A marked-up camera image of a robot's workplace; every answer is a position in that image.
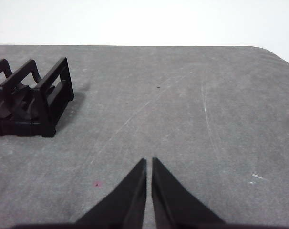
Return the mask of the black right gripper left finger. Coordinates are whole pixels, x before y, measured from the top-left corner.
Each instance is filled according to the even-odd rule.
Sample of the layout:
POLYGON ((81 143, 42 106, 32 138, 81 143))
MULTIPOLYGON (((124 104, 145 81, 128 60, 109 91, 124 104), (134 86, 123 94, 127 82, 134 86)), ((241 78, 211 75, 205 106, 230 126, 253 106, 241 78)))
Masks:
POLYGON ((86 229, 141 229, 146 180, 146 160, 142 158, 111 193, 76 221, 76 225, 86 229))

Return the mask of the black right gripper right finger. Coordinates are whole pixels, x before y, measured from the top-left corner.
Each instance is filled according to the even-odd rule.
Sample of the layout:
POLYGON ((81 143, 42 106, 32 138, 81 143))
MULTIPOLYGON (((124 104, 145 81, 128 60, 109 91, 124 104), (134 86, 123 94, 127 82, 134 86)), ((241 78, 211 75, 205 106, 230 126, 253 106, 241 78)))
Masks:
POLYGON ((190 194, 157 157, 152 159, 151 186, 158 229, 218 229, 226 225, 190 194))

